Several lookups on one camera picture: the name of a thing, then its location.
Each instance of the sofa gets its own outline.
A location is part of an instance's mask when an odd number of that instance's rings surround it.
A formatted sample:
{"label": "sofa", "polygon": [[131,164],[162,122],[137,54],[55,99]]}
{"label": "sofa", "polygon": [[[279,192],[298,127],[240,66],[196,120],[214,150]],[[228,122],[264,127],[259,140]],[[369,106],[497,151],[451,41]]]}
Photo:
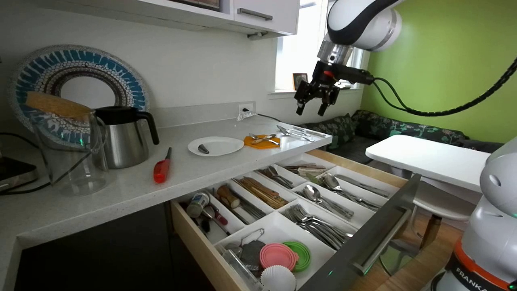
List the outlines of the sofa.
{"label": "sofa", "polygon": [[459,130],[403,122],[366,110],[357,110],[353,116],[347,113],[345,116],[317,123],[300,124],[299,126],[332,135],[332,143],[324,147],[323,150],[362,164],[371,161],[364,154],[366,148],[397,134],[488,153],[494,152],[503,145],[498,142],[471,140]]}

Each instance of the white wall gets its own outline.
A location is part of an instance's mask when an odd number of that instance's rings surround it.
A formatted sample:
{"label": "white wall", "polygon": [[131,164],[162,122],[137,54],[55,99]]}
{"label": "white wall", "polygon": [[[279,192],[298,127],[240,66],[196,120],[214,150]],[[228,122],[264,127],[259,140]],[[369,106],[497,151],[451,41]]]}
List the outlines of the white wall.
{"label": "white wall", "polygon": [[[209,29],[202,32],[41,9],[27,0],[0,4],[0,92],[17,62],[49,45],[77,44],[107,51],[130,64],[151,90],[151,108],[256,101],[260,113],[290,123],[351,114],[362,90],[342,94],[320,118],[315,100],[302,117],[293,94],[270,99],[274,88],[276,39],[249,41],[244,34]],[[0,95],[0,120],[13,115]]]}

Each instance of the wooden floor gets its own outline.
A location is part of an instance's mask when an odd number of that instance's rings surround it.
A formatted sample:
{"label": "wooden floor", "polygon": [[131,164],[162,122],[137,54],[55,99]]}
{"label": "wooden floor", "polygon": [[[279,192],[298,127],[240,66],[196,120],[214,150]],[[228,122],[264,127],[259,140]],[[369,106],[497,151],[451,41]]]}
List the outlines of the wooden floor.
{"label": "wooden floor", "polygon": [[[429,217],[418,215],[415,229],[423,234]],[[377,261],[368,274],[357,281],[353,291],[419,291],[429,282],[441,268],[445,266],[452,253],[454,243],[462,235],[462,231],[442,224],[436,240],[412,259],[394,276],[390,277]],[[407,228],[400,237],[408,243],[420,244],[420,238]]]}

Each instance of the window sill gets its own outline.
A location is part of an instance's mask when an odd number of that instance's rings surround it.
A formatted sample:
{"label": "window sill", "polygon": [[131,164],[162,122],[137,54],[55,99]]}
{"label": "window sill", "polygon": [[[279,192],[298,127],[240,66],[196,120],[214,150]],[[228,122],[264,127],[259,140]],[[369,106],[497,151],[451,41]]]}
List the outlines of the window sill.
{"label": "window sill", "polygon": [[[357,90],[362,90],[362,88],[350,88],[347,90],[341,90],[340,94],[349,94],[349,93],[357,93]],[[294,96],[296,91],[294,90],[274,90],[269,93],[269,100],[272,99],[291,99]]]}

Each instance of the drawer handle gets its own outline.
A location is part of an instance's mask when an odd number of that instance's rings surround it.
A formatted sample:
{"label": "drawer handle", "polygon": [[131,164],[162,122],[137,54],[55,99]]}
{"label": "drawer handle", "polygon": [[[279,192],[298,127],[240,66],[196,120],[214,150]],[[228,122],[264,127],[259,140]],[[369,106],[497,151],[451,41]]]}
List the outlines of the drawer handle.
{"label": "drawer handle", "polygon": [[360,265],[358,263],[354,263],[354,266],[358,268],[363,274],[366,275],[368,270],[373,266],[375,261],[379,258],[384,248],[389,244],[393,236],[399,231],[399,229],[402,227],[402,225],[406,222],[406,220],[411,215],[411,210],[404,208],[404,214],[402,217],[400,217],[399,221],[395,224],[395,226],[391,229],[391,231],[388,233],[388,235],[382,240],[380,245],[373,251],[373,253],[370,255],[370,257],[364,262],[363,265]]}
{"label": "drawer handle", "polygon": [[257,12],[257,11],[253,11],[253,10],[250,10],[250,9],[246,9],[246,8],[238,8],[237,9],[237,14],[247,14],[247,15],[252,15],[252,16],[257,16],[257,17],[260,17],[260,18],[264,18],[264,20],[273,20],[273,16],[271,15],[267,15],[267,14],[264,14],[264,13],[260,13],[260,12]]}

